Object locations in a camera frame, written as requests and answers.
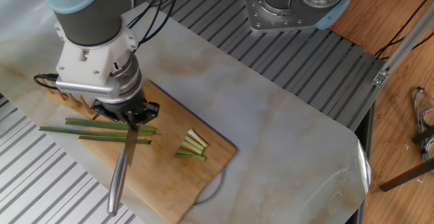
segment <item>metal bracket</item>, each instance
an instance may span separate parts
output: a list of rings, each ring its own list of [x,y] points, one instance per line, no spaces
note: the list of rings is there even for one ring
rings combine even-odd
[[[414,25],[413,29],[403,39],[402,43],[387,60],[384,66],[375,76],[372,84],[382,87],[387,80],[387,77],[401,64],[404,58],[410,53],[413,47],[425,36],[425,33],[434,24],[434,3],[429,6],[426,12],[420,17],[420,20]]]
[[[374,86],[381,88],[386,83],[386,80],[389,78],[389,75],[390,75],[389,72],[385,70],[381,70],[380,72],[378,72],[377,76],[375,76],[374,81],[372,81],[372,84]]]

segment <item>wooden cutting board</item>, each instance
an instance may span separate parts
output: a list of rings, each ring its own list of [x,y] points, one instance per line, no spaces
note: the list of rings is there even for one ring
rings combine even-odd
[[[148,101],[160,104],[158,117],[147,126],[155,127],[161,135],[148,136],[150,145],[136,145],[125,184],[168,223],[176,224],[229,163],[236,149],[153,84],[147,82],[143,88]],[[191,128],[209,144],[203,152],[207,157],[204,162],[174,157]],[[81,143],[114,171],[122,143]]]

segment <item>knife blade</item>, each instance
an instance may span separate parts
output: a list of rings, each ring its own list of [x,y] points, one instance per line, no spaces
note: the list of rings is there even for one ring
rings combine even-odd
[[[119,210],[119,203],[123,191],[123,184],[127,173],[127,166],[133,162],[134,150],[136,149],[138,137],[138,126],[128,126],[125,147],[119,155],[113,177],[111,179],[110,191],[108,195],[107,212],[113,217]]]
[[[125,152],[127,154],[128,166],[133,162],[134,150],[136,149],[138,137],[138,126],[128,126],[127,139],[125,143]]]

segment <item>chopped green onion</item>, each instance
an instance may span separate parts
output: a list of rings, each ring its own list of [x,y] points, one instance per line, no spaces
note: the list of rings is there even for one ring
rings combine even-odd
[[[193,138],[191,138],[189,136],[185,136],[184,139],[187,140],[188,142],[190,142],[192,145],[200,148],[200,150],[203,150],[203,146],[200,143],[196,142]]]
[[[177,153],[175,155],[175,157],[185,158],[185,159],[196,159],[196,160],[200,160],[200,161],[206,160],[206,157],[203,155],[183,155],[183,154]]]
[[[92,141],[104,141],[104,142],[118,142],[118,143],[125,143],[127,140],[126,138],[113,138],[107,136],[83,136],[83,135],[80,135],[79,139],[92,140]],[[137,143],[150,144],[151,140],[137,139]]]
[[[185,155],[197,155],[196,153],[193,153],[192,151],[189,151],[188,149],[183,147],[179,147],[176,153],[185,154]]]
[[[198,147],[192,145],[192,144],[191,144],[190,142],[188,142],[187,140],[184,140],[184,141],[182,142],[182,145],[184,145],[187,149],[190,149],[191,151],[193,151],[193,152],[195,152],[195,153],[197,153],[197,154],[199,154],[199,155],[202,154],[202,151],[203,151],[203,150],[201,150],[200,148],[198,148]]]
[[[190,129],[188,132],[189,136],[194,138],[198,143],[202,144],[202,146],[207,147],[208,144],[193,130]]]
[[[108,137],[122,137],[126,138],[127,134],[124,132],[89,132],[84,130],[71,130],[64,128],[54,128],[49,126],[41,126],[39,129],[42,132],[62,132],[68,134],[87,135],[87,136],[108,136]],[[138,136],[150,136],[154,135],[152,132],[139,132]]]
[[[74,125],[74,126],[86,126],[92,128],[105,128],[105,129],[113,129],[113,130],[128,130],[128,126],[120,123],[111,123],[111,122],[97,122],[89,119],[75,119],[75,118],[66,118],[66,125]],[[153,132],[156,133],[157,129],[141,126],[139,132]]]

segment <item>metal slatted table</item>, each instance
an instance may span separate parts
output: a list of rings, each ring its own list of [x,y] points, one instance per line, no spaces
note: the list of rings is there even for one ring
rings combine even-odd
[[[244,0],[177,0],[172,17],[353,131],[380,92],[384,62],[332,31],[254,33]]]

